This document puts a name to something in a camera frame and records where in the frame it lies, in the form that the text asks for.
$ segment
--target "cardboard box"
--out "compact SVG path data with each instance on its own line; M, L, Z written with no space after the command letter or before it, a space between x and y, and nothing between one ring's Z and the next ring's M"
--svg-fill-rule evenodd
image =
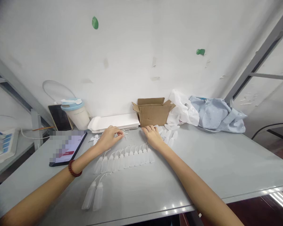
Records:
M141 127L163 126L167 122L169 112L175 107L170 100L164 103L164 98L138 99L137 104L132 104L133 110L138 113Z

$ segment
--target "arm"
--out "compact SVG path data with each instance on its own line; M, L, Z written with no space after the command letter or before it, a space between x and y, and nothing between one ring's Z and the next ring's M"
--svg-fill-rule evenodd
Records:
M217 226L243 226L239 218L217 194L164 143L156 127L146 126L142 128L142 130L148 138L148 143L159 151L173 168L189 197L201 214Z
M73 171L80 173L93 159L115 145L122 137L124 135L120 129L109 126L96 145L72 163ZM35 225L73 180L68 168L64 168L8 211L0 219L0 225Z

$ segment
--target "metal shelf frame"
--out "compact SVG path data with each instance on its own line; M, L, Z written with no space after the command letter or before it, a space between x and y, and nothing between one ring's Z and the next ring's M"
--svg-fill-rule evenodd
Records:
M245 68L237 82L234 84L232 89L229 91L225 97L225 102L231 106L232 101L239 95L241 90L247 85L252 77L262 77L262 78L273 78L273 79L282 79L282 75L273 75L273 74L260 74L256 71L263 64L265 59L269 54L275 49L277 44L283 38L283 15L273 28L269 36L266 38L260 49L256 52L254 58L250 61L248 66Z

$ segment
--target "green sticker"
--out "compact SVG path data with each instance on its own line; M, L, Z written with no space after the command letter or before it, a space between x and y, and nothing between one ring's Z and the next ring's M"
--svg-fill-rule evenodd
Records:
M98 21L96 17L92 18L92 26L94 29L98 29Z
M197 50L196 50L196 54L197 54L197 55L201 54L201 55L204 56L204 53L205 53L205 49L197 49Z

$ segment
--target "folded clothing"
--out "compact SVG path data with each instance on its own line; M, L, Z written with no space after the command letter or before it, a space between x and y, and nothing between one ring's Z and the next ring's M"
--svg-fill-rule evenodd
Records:
M223 99L205 99L191 96L189 100L199 112L200 119L198 126L211 132L245 132L243 119L247 115L234 108L230 108Z

